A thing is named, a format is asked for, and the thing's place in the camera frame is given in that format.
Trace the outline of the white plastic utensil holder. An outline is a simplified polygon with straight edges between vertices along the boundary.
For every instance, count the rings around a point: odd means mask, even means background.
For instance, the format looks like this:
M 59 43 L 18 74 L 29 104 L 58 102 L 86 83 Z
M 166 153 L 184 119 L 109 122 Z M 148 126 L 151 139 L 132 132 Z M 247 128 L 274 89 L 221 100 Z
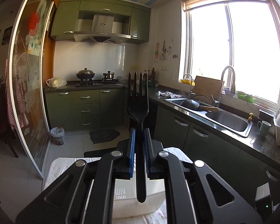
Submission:
M 146 178 L 147 197 L 140 203 L 136 197 L 136 170 L 130 180 L 115 181 L 113 218 L 145 215 L 157 211 L 165 201 L 164 180 Z

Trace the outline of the black plastic fork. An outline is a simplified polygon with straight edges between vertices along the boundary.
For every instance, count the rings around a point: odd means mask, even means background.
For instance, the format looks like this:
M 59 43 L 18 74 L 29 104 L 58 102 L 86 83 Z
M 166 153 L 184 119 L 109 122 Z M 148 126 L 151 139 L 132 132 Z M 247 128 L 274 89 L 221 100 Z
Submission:
M 143 75 L 140 75 L 139 84 L 136 84 L 136 81 L 137 74 L 129 73 L 127 113 L 132 120 L 132 127 L 136 130 L 136 196 L 138 202 L 143 203 L 147 197 L 143 122 L 148 115 L 149 106 L 148 93 L 143 93 Z

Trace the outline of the white floral tablecloth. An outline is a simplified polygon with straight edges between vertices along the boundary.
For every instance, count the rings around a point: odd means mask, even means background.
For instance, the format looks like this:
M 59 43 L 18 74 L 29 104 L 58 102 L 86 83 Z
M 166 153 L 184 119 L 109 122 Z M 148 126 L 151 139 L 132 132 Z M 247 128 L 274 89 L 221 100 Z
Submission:
M 192 160 L 179 148 L 165 148 L 165 151 L 177 156 L 181 161 L 193 163 Z M 87 163 L 100 160 L 100 157 L 94 158 L 57 158 L 50 165 L 48 175 L 45 180 L 43 190 L 54 182 L 62 173 L 65 172 L 77 160 L 85 160 Z M 160 208 L 149 214 L 132 217 L 113 218 L 112 223 L 167 223 L 166 201 Z

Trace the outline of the dark floor mat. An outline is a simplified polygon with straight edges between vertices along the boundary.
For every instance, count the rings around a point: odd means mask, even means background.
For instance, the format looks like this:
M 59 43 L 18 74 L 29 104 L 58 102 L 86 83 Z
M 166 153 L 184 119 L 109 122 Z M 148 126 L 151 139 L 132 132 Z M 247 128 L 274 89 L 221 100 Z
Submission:
M 111 142 L 118 136 L 120 136 L 120 132 L 113 129 L 99 129 L 95 131 L 91 131 L 89 133 L 90 139 L 94 144 Z

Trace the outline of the white trash bin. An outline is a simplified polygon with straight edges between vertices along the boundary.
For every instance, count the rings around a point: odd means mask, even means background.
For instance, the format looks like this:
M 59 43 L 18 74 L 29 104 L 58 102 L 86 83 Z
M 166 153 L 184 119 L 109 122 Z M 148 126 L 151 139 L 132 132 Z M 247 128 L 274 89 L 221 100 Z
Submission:
M 65 135 L 65 130 L 60 127 L 54 127 L 50 130 L 50 135 L 52 137 L 52 142 L 58 146 L 63 145 L 64 144 L 64 140 L 63 137 Z

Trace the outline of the black pan in sink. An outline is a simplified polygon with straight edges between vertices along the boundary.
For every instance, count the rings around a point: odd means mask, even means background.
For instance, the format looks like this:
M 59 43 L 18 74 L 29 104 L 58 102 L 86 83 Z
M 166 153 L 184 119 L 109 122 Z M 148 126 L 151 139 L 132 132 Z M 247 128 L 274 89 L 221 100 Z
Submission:
M 211 111 L 211 112 L 218 112 L 218 107 L 211 107 L 211 106 L 202 106 L 195 100 L 185 100 L 181 103 L 182 107 L 193 111 Z

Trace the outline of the crumpled dish cloth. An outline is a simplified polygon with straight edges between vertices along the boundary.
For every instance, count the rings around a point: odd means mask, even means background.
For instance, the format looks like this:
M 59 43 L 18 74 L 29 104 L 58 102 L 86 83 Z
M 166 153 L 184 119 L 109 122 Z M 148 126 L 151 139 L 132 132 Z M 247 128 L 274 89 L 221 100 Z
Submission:
M 170 99 L 182 98 L 183 97 L 183 95 L 175 94 L 175 93 L 172 93 L 170 91 L 165 91 L 165 92 L 158 91 L 155 94 L 159 97 L 162 96 L 162 97 L 170 98 Z

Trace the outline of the small steel faucet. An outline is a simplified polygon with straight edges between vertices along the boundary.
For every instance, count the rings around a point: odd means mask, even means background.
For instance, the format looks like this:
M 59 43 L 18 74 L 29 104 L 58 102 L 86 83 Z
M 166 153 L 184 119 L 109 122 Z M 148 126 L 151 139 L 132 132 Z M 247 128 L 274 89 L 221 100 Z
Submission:
M 183 79 L 187 79 L 187 80 L 192 80 L 193 81 L 193 77 L 189 73 L 184 74 L 183 75 Z M 192 96 L 192 86 L 191 85 L 189 85 L 189 86 L 190 86 L 190 90 L 189 90 L 188 99 L 190 100 L 191 96 Z

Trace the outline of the yellow sponge holder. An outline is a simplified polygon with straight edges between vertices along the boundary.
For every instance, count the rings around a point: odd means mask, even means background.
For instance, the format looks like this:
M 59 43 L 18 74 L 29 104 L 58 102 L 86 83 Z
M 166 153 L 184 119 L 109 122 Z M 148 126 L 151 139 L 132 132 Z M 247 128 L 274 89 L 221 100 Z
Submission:
M 195 82 L 192 81 L 192 80 L 181 79 L 181 82 L 182 82 L 183 84 L 188 84 L 188 85 L 191 85 L 191 86 L 195 86 Z

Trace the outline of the wooden cutting board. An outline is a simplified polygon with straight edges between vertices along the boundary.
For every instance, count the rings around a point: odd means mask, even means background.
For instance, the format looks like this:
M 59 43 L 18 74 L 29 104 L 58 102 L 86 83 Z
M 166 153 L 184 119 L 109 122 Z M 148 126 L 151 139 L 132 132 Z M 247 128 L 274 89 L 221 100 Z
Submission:
M 193 92 L 196 95 L 206 95 L 210 99 L 212 99 L 213 96 L 213 98 L 217 100 L 219 87 L 220 80 L 218 79 L 196 76 Z

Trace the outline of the stainless steel double sink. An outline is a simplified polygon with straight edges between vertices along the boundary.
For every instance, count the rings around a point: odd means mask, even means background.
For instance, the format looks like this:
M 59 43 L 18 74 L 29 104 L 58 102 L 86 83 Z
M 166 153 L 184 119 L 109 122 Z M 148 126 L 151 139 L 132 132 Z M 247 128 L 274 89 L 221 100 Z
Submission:
M 218 109 L 218 111 L 203 111 L 201 109 L 201 107 L 203 108 L 203 106 L 200 106 L 198 110 L 192 110 L 188 106 L 185 106 L 185 104 L 183 103 L 186 100 L 186 98 L 165 99 L 166 102 L 169 102 L 174 106 L 177 106 L 188 112 L 196 114 L 216 125 L 225 128 L 226 130 L 231 131 L 232 133 L 235 133 L 236 135 L 239 135 L 243 138 L 248 137 L 253 125 L 252 121 L 248 121 L 247 119 L 241 118 L 238 115 L 232 114 L 222 109 Z

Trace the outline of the condiment bottles group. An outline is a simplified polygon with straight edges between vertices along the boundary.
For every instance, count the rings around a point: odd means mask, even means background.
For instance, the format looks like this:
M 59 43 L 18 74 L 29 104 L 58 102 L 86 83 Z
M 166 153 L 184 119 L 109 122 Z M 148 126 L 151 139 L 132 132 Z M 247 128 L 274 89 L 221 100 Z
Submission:
M 156 85 L 156 71 L 153 67 L 152 70 L 148 70 L 148 87 L 154 88 Z

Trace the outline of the green lower cabinets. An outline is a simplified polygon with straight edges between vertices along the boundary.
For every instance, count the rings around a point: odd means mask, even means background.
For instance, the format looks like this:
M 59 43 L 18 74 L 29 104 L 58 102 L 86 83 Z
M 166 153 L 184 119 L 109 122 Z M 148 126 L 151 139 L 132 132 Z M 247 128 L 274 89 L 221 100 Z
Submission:
M 124 88 L 46 94 L 52 127 L 93 130 L 123 123 L 127 114 Z M 179 111 L 151 100 L 144 124 L 151 138 L 163 147 L 181 149 L 191 160 L 202 160 L 236 191 L 251 196 L 256 188 L 269 183 L 272 195 L 280 196 L 280 148 L 272 136 L 260 138 L 252 126 L 245 138 L 197 115 Z

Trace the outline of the green cabinets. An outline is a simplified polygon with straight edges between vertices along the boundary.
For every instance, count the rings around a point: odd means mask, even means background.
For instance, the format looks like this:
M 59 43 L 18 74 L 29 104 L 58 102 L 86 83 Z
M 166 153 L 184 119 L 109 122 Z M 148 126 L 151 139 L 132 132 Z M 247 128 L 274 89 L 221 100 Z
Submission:
M 123 0 L 60 0 L 51 37 L 55 41 L 75 41 L 73 32 L 82 11 L 130 16 L 131 38 L 125 43 L 138 45 L 149 40 L 151 9 Z
M 123 123 L 127 114 L 124 88 L 46 94 L 52 127 L 93 130 Z M 272 136 L 260 138 L 252 126 L 245 138 L 197 115 L 179 111 L 151 100 L 144 124 L 151 138 L 163 147 L 181 149 L 191 160 L 202 160 L 236 191 L 251 196 L 256 188 L 269 183 L 272 195 L 280 196 L 280 148 Z

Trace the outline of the blue bowl on sill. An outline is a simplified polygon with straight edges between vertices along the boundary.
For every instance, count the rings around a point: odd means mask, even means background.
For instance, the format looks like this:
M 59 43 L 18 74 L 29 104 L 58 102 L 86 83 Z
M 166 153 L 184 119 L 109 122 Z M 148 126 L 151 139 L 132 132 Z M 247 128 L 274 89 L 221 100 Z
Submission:
M 232 93 L 231 90 L 230 90 L 229 88 L 226 88 L 226 89 L 225 89 L 225 94 L 226 94 L 227 96 L 231 96 L 231 97 L 233 97 L 233 96 L 235 95 L 235 93 Z

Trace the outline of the yellow soap dispenser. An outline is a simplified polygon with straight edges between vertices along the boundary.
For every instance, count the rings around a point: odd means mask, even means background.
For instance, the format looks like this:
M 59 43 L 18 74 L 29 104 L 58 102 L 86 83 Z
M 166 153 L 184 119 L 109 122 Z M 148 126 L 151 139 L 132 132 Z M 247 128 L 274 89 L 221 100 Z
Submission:
M 251 122 L 253 120 L 253 113 L 249 113 L 248 121 Z

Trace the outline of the black gas stove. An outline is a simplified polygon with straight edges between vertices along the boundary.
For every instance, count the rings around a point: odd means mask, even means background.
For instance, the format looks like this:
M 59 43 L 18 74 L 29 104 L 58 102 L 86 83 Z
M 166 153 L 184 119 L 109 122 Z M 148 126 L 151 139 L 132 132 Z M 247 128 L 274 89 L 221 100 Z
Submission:
M 115 85 L 118 82 L 114 79 L 108 80 L 92 80 L 92 79 L 83 79 L 80 80 L 75 86 L 76 87 L 88 87 L 88 86 L 95 86 L 95 85 Z

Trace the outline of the small steel pot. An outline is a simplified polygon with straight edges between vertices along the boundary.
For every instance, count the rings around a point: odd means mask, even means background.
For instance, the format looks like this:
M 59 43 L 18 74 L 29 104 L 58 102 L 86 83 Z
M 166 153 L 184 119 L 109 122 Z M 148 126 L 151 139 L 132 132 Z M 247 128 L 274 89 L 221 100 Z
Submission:
M 108 70 L 107 73 L 103 73 L 104 80 L 113 80 L 114 75 L 115 75 L 115 72 L 111 72 L 110 70 Z

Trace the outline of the green basket on sill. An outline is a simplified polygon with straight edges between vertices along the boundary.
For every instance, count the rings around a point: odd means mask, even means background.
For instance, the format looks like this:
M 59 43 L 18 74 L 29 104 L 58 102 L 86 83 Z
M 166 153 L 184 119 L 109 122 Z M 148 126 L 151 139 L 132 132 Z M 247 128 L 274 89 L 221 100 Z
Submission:
M 245 102 L 248 103 L 254 103 L 255 101 L 253 95 L 246 94 L 242 91 L 237 91 L 237 98 L 239 98 L 240 100 L 244 100 Z

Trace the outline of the red checkered apron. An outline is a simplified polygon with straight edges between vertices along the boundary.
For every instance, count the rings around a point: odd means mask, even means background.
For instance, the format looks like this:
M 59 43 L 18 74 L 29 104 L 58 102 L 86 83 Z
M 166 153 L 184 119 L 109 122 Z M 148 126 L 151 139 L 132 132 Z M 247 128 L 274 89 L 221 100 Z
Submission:
M 13 118 L 13 113 L 11 110 L 11 102 L 10 102 L 10 97 L 8 95 L 8 90 L 9 90 L 9 81 L 8 81 L 8 67 L 9 67 L 9 62 L 6 59 L 5 61 L 5 84 L 6 84 L 6 99 L 7 99 L 7 114 L 8 114 L 8 122 L 12 130 L 15 130 L 15 120 Z M 20 124 L 20 127 L 23 128 L 24 126 L 27 126 L 28 120 L 25 115 L 26 107 L 25 107 L 25 99 L 24 99 L 24 94 L 23 94 L 23 88 L 21 86 L 21 83 L 19 83 L 19 77 L 18 77 L 18 70 L 19 67 L 16 64 L 13 64 L 13 70 L 15 72 L 14 76 L 12 77 L 12 82 L 15 86 L 13 89 L 13 98 L 15 102 L 15 108 L 17 110 L 17 116 L 18 116 L 18 121 Z

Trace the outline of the green mug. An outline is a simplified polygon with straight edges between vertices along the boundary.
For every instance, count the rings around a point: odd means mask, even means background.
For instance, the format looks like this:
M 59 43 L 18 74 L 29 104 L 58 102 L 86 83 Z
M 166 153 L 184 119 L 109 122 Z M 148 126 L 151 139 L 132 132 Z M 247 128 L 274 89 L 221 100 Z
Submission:
M 259 121 L 257 123 L 257 127 L 258 127 L 258 130 L 259 130 L 259 136 L 262 137 L 262 138 L 265 138 L 266 135 L 269 133 L 269 130 L 271 128 L 271 124 L 268 123 L 267 121 Z

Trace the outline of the white plastic bag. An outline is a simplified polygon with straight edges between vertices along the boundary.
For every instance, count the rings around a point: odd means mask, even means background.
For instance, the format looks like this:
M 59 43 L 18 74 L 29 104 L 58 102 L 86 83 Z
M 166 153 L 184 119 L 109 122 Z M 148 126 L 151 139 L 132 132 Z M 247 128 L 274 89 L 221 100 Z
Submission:
M 67 85 L 67 81 L 65 79 L 54 77 L 50 78 L 46 81 L 46 84 L 49 88 L 61 88 Z

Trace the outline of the black wok with lid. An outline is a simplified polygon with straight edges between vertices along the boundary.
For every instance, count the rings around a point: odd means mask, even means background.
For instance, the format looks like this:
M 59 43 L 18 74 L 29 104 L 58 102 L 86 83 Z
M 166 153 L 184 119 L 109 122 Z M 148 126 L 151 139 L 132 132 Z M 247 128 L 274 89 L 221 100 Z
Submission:
M 76 73 L 76 76 L 80 80 L 91 80 L 94 78 L 95 73 L 92 70 L 88 70 L 87 68 L 84 68 L 83 70 L 80 70 Z

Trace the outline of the steel range hood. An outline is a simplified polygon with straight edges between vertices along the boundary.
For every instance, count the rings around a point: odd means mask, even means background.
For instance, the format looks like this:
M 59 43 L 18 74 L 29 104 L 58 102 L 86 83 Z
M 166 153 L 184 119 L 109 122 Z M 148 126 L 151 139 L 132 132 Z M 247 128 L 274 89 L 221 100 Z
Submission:
M 121 44 L 131 38 L 130 16 L 82 11 L 73 32 L 76 42 Z

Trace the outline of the glass sliding door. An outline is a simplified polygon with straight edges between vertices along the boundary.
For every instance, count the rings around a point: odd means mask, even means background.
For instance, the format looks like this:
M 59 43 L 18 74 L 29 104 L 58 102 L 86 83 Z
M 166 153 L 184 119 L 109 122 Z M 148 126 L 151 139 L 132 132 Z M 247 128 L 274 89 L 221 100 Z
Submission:
M 15 132 L 40 178 L 44 178 L 44 161 L 50 144 L 45 114 L 42 66 L 44 44 L 53 0 L 23 0 L 15 18 L 8 52 L 8 95 L 15 120 Z M 19 67 L 19 83 L 23 88 L 28 125 L 20 127 L 13 98 L 15 88 L 13 64 Z

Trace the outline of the green upper cabinets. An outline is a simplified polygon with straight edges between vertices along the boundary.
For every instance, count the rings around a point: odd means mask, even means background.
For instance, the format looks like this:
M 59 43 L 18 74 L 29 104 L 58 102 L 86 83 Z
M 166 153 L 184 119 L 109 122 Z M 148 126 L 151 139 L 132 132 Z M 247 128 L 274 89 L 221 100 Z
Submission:
M 73 32 L 82 11 L 130 16 L 131 38 L 125 43 L 138 45 L 149 40 L 151 9 L 123 0 L 60 0 L 51 37 L 55 41 L 75 41 Z

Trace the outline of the window frame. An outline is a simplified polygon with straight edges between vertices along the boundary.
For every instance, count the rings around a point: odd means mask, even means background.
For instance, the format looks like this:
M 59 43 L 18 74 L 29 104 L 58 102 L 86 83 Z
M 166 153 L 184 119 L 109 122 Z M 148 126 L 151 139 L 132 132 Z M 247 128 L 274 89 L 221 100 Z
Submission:
M 280 16 L 272 0 L 182 0 L 179 75 L 222 79 L 223 87 L 280 106 Z

